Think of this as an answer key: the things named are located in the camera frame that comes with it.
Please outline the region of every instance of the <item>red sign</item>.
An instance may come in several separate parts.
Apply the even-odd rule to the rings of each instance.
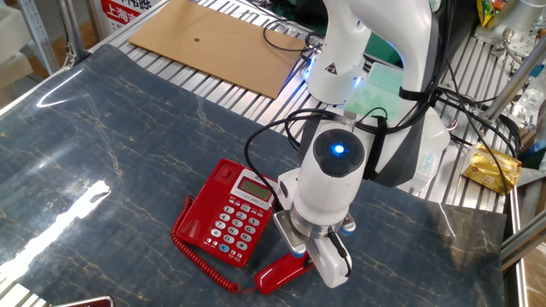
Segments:
[[[129,9],[121,4],[117,4],[112,0],[101,0],[102,11],[109,19],[115,20],[126,25],[129,21],[134,20],[139,12]]]

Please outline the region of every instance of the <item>red telephone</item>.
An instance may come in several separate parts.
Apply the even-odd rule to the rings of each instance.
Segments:
[[[271,186],[276,182],[266,178]],[[177,229],[176,236],[241,268],[271,217],[271,191],[242,165],[221,159]]]
[[[265,179],[272,187],[276,186],[274,180]],[[220,286],[239,293],[239,284],[223,278],[185,243],[241,268],[250,258],[271,217],[272,202],[271,191],[252,170],[221,159],[195,200],[186,199],[172,228],[172,241]],[[308,259],[287,255],[260,271],[254,280],[257,289],[267,294],[312,268]]]

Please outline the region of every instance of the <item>metal rack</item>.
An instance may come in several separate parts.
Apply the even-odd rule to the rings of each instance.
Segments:
[[[28,26],[32,41],[35,44],[35,48],[32,48],[32,50],[44,65],[45,70],[47,70],[49,75],[52,75],[53,72],[59,70],[59,62],[57,62],[55,53],[51,48],[48,33],[45,31],[38,8],[36,8],[34,0],[17,0],[17,3],[23,13],[23,17],[25,17],[26,26]]]
[[[235,18],[251,22],[257,26],[264,26],[273,19],[272,16],[264,14],[252,5],[242,1],[200,0],[197,3],[233,15]],[[261,125],[267,125],[274,120],[282,119],[292,111],[304,107],[318,107],[321,109],[336,107],[322,104],[309,95],[306,83],[301,77],[301,72],[306,67],[304,60],[299,60],[296,64],[298,73],[295,73],[293,78],[287,81],[281,94],[277,99],[273,100],[128,43],[129,37],[138,31],[147,20],[157,14],[165,4],[166,1],[150,9],[146,14],[139,16],[132,24],[123,28],[121,32],[107,38],[91,49],[91,52],[100,48],[101,45],[109,43],[158,77],[194,92],[198,96],[202,96]],[[293,25],[279,25],[275,30],[297,38],[304,38],[308,32],[304,28]],[[510,71],[517,69],[517,64],[512,63],[511,60],[505,62],[504,57],[496,58],[491,55],[490,50],[490,45],[468,37],[464,45],[457,51],[452,66],[455,69],[458,84],[463,94],[473,96],[478,100],[495,96],[508,82]],[[371,63],[368,61],[366,67],[370,67],[370,65]],[[449,76],[443,78],[442,85],[452,88]],[[469,142],[476,141],[477,136],[469,129],[470,126],[466,125],[467,119],[464,113],[442,103],[436,106],[436,111],[446,125],[457,120],[458,126],[454,131],[456,135]],[[284,133],[282,129],[282,127],[274,128],[274,130]],[[503,127],[500,127],[500,129],[508,136],[508,130]],[[293,131],[295,131],[297,137],[300,137],[302,123],[296,123]],[[507,152],[506,145],[492,132],[488,133],[485,139],[492,147]],[[424,200],[442,204],[502,212],[504,197],[459,176],[462,170],[462,160],[468,150],[469,148],[451,143],[442,155],[439,173],[431,184],[422,191],[407,190],[406,192]]]

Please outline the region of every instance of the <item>blue indicator light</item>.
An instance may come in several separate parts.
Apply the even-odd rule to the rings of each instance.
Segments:
[[[351,155],[351,150],[340,141],[329,144],[328,151],[330,152],[330,156],[336,159],[345,159]]]
[[[338,154],[341,154],[345,151],[345,148],[341,145],[335,145],[334,147],[334,151]]]

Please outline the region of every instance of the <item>red handset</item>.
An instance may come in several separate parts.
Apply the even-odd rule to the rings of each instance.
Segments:
[[[314,267],[309,254],[296,258],[289,253],[259,271],[254,276],[254,283],[262,294],[267,295]]]

